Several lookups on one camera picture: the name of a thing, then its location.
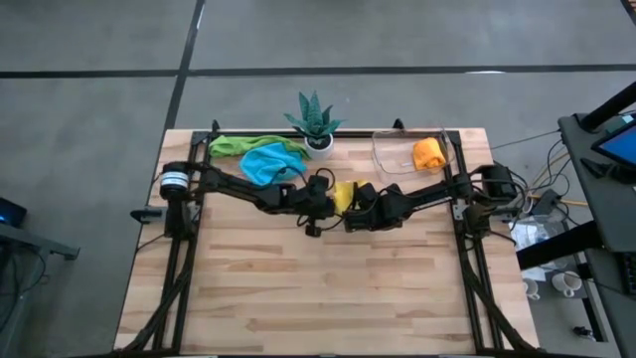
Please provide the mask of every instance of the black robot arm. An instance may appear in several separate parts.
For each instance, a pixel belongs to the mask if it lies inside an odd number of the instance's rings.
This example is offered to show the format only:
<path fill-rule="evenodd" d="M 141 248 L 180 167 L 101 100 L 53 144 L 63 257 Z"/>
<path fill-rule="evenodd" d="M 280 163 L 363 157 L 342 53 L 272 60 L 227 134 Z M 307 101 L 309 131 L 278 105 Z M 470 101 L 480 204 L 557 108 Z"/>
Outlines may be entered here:
<path fill-rule="evenodd" d="M 201 176 L 198 187 L 189 191 L 189 174 L 194 171 L 200 172 Z M 267 214 L 304 216 L 308 223 L 305 233 L 313 237 L 321 234 L 320 228 L 315 225 L 316 220 L 338 216 L 333 199 L 327 195 L 329 179 L 317 174 L 311 175 L 304 187 L 297 188 L 288 183 L 255 185 L 202 163 L 171 162 L 164 165 L 162 173 L 160 194 L 168 201 L 167 236 L 176 235 L 187 225 L 184 224 L 185 218 L 189 218 L 189 215 L 184 214 L 187 210 L 185 203 L 200 199 L 206 193 L 223 193 L 251 202 L 258 210 Z M 480 199 L 486 206 L 501 205 L 514 199 L 517 195 L 514 186 L 504 187 L 509 185 L 506 182 L 512 182 L 509 175 L 506 178 L 505 173 L 507 169 L 498 165 L 483 166 L 472 172 L 470 175 L 482 174 L 482 177 L 496 178 L 490 179 L 495 183 L 489 182 L 484 188 L 492 196 L 484 194 L 476 199 Z M 356 186 L 352 204 L 342 214 L 341 220 L 347 232 L 399 228 L 404 220 L 419 210 L 453 199 L 475 198 L 472 183 L 468 174 L 455 175 L 450 182 L 441 181 L 407 194 L 397 184 L 380 191 L 376 191 L 372 184 L 360 188 Z"/>

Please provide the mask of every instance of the wooden tabletop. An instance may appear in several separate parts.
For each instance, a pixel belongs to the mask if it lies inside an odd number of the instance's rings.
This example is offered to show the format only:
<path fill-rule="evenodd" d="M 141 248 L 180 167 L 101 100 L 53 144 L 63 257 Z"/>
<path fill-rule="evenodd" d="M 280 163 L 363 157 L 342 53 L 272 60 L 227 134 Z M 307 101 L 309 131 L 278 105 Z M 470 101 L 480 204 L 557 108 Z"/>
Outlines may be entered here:
<path fill-rule="evenodd" d="M 469 171 L 492 163 L 483 128 L 458 130 Z M 157 173 L 166 162 L 186 160 L 191 134 L 166 133 Z M 380 181 L 371 150 L 370 139 L 338 138 L 328 161 L 307 166 L 311 173 L 329 167 L 338 181 L 365 179 L 380 189 L 389 183 Z M 215 165 L 240 175 L 238 161 L 226 158 L 215 160 Z M 442 177 L 391 179 L 410 191 Z M 149 204 L 165 205 L 158 183 Z M 238 199 L 208 194 L 182 353 L 474 352 L 450 215 L 445 204 L 413 214 L 401 229 L 347 234 L 339 226 L 314 239 L 296 227 L 296 217 L 266 215 Z M 510 234 L 503 224 L 492 226 Z M 163 223 L 146 225 L 140 245 L 162 231 Z M 169 239 L 160 239 L 137 254 L 115 348 L 130 342 L 156 308 L 169 249 Z M 514 247 L 489 237 L 484 249 L 497 303 L 537 346 Z M 481 304 L 479 308 L 486 342 L 491 342 L 485 309 Z"/>

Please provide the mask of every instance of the gray floor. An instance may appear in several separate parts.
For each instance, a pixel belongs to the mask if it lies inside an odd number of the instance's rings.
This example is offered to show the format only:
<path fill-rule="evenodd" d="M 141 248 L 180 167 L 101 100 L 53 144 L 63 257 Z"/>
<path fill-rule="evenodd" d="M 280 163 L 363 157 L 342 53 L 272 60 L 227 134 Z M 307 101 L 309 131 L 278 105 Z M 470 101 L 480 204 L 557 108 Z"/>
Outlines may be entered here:
<path fill-rule="evenodd" d="M 176 69 L 194 0 L 0 0 L 0 72 Z M 209 0 L 192 68 L 636 63 L 636 28 L 618 0 Z M 484 126 L 493 145 L 557 128 L 634 73 L 188 79 L 178 128 L 282 127 L 299 90 L 318 90 L 349 127 Z M 51 259 L 24 357 L 110 349 L 173 79 L 0 80 L 0 196 L 28 228 L 80 245 Z M 494 151 L 531 177 L 552 135 Z M 567 195 L 583 200 L 575 175 Z M 562 183 L 557 184 L 562 190 Z M 589 217 L 576 211 L 576 220 Z M 533 302 L 542 346 L 617 356 L 570 333 L 579 302 Z"/>

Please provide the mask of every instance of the transparent bin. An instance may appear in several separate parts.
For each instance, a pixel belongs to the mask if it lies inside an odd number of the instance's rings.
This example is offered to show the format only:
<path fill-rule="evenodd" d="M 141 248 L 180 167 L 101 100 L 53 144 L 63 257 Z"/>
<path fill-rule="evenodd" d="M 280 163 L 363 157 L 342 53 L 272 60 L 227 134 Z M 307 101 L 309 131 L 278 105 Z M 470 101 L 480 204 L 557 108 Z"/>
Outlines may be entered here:
<path fill-rule="evenodd" d="M 437 139 L 445 164 L 434 168 L 416 170 L 413 163 L 413 146 L 420 140 L 434 137 Z M 385 183 L 423 179 L 443 178 L 442 170 L 455 161 L 455 152 L 446 131 L 391 129 L 374 132 L 373 160 L 380 179 Z"/>

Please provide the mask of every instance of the orange object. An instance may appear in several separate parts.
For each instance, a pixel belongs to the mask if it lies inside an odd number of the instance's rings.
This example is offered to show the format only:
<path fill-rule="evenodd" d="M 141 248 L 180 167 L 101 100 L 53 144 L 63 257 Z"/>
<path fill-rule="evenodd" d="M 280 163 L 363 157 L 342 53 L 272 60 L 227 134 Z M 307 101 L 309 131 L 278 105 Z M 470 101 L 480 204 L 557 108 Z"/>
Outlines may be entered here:
<path fill-rule="evenodd" d="M 426 138 L 416 143 L 413 146 L 413 163 L 416 170 L 433 169 L 446 164 L 437 139 Z"/>

